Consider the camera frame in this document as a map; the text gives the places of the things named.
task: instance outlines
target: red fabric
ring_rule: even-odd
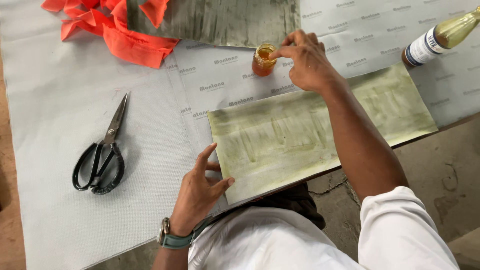
[[[88,9],[92,9],[93,7],[95,7],[96,4],[98,4],[100,0],[82,0],[82,4],[88,8]]]
[[[103,13],[98,10],[91,9],[89,12],[78,16],[73,20],[62,20],[63,25],[61,29],[60,38],[64,40],[69,37],[75,27],[80,27],[92,34],[103,36],[103,25],[109,27],[115,27],[112,21],[113,17],[107,18]]]
[[[40,7],[44,10],[58,12],[63,9],[63,6],[65,6],[65,1],[66,0],[45,0]]]
[[[120,1],[121,0],[105,0],[105,6],[109,10],[113,10],[118,5],[118,3],[120,3]]]
[[[168,0],[147,0],[140,9],[147,15],[155,28],[158,28],[165,15]]]
[[[111,9],[112,16],[106,17],[102,12],[93,9],[99,3],[101,7]],[[90,7],[89,11],[79,9],[78,7],[82,4]],[[157,12],[157,4],[152,4],[149,11]],[[60,32],[62,41],[74,33],[76,27],[79,27],[103,36],[113,55],[139,65],[159,68],[162,59],[173,51],[179,41],[174,38],[154,37],[128,30],[126,0],[45,0],[41,7],[48,11],[63,9],[71,18],[71,20],[62,20]]]
[[[148,45],[135,42],[134,39],[124,35],[120,30],[103,26],[103,38],[110,52],[118,58],[126,61],[144,65],[152,68],[159,68],[164,53],[151,49]]]

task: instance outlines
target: bottle label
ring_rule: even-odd
[[[447,50],[438,43],[434,27],[413,41],[405,50],[405,56],[412,65],[421,66]]]

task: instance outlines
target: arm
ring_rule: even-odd
[[[330,64],[314,33],[290,33],[270,58],[294,61],[293,84],[325,100],[340,163],[360,200],[408,186],[400,162],[351,93],[348,83]]]
[[[218,198],[235,182],[229,177],[220,181],[205,177],[205,170],[220,171],[220,165],[207,161],[216,148],[216,143],[207,146],[198,155],[194,168],[182,179],[177,202],[170,217],[170,234],[189,235],[202,221]],[[188,267],[188,247],[169,249],[160,247],[152,270],[186,270]]]

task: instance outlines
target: scissors blade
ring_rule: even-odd
[[[110,123],[110,126],[107,129],[107,133],[105,134],[105,138],[103,139],[103,142],[106,144],[111,144],[115,142],[115,137],[117,136],[118,129],[121,125],[121,120],[123,119],[123,113],[125,112],[125,106],[127,105],[127,97],[128,93],[125,94],[125,96],[121,100],[117,111],[115,112],[115,115],[113,115],[112,122]]]

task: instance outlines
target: hand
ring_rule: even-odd
[[[220,181],[205,177],[205,170],[220,171],[218,163],[208,161],[215,148],[216,143],[207,146],[198,155],[193,170],[183,177],[179,196],[170,217],[172,235],[189,235],[197,223],[205,218],[218,198],[235,182],[233,177]]]
[[[293,84],[306,91],[323,94],[326,88],[347,87],[347,81],[330,64],[325,56],[325,45],[318,42],[315,33],[303,30],[290,33],[282,47],[272,52],[270,59],[288,57],[294,66],[288,73]]]

